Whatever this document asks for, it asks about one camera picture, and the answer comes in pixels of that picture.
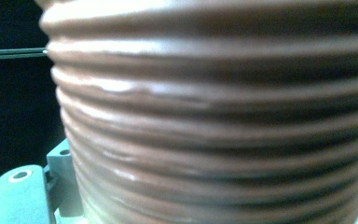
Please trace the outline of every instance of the screw hole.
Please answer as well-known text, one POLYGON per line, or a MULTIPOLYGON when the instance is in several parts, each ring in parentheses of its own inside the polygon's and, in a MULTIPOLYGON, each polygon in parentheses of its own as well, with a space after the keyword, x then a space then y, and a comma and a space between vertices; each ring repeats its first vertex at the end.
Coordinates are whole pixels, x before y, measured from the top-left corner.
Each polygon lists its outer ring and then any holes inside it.
POLYGON ((10 178, 8 179, 8 181, 12 182, 12 183, 20 182, 20 181, 28 178, 31 174, 32 174, 32 171, 30 171, 30 170, 19 171, 15 174, 11 175, 10 178))
POLYGON ((60 155, 68 155, 70 153, 69 149, 64 149, 63 151, 60 152, 60 155))

